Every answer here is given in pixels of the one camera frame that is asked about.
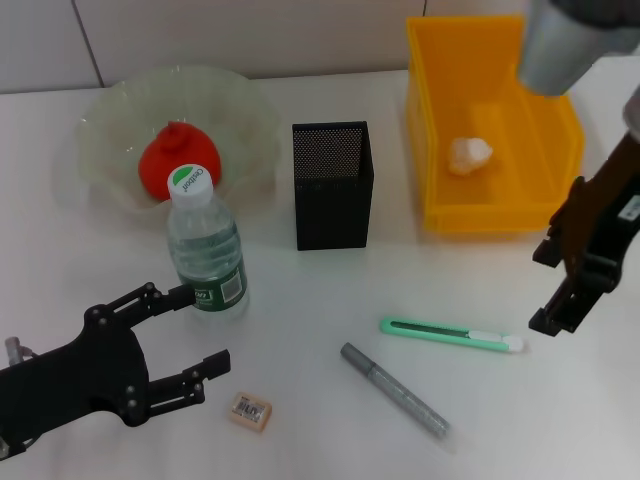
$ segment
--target yellow storage box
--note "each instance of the yellow storage box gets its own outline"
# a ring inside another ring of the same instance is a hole
[[[544,229],[578,175],[582,129],[568,97],[516,78],[520,17],[410,18],[407,124],[425,226],[442,233]],[[482,138],[489,163],[449,172],[456,138]]]

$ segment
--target green bottle label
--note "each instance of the green bottle label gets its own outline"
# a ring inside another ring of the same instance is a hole
[[[242,258],[231,272],[215,280],[202,282],[180,274],[178,276],[183,284],[191,285],[196,291],[195,307],[206,312],[221,312],[233,307],[247,291],[247,275]]]

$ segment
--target pen holder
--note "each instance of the pen holder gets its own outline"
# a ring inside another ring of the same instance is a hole
[[[293,125],[298,250],[367,246],[373,162],[367,122]]]

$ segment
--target water bottle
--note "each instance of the water bottle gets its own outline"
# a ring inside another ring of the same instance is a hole
[[[249,303],[236,222],[216,196],[209,172],[183,165],[169,175],[167,236],[183,284],[193,286],[195,307],[211,318],[237,318]]]

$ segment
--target white table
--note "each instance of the white table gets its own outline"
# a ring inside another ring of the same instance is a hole
[[[602,61],[572,95],[593,173],[624,131],[640,59]],[[251,289],[247,316],[176,312],[136,327],[152,378],[228,348],[204,405],[129,429],[107,413],[44,435],[0,464],[6,479],[637,479],[640,242],[621,285],[577,333],[527,329],[563,278],[531,261],[542,234],[445,242],[411,199],[405,72],[259,81],[283,118],[275,186],[231,202]],[[77,179],[73,127],[99,90],[0,96],[0,336],[36,352],[72,340],[91,305],[177,283],[160,222],[141,224]],[[376,180],[364,250],[298,252],[292,123],[366,120]],[[506,355],[382,335],[385,314],[526,337]],[[456,454],[347,365],[350,341],[448,419]],[[2,367],[6,360],[0,358]],[[274,413],[262,435],[227,419],[237,391]]]

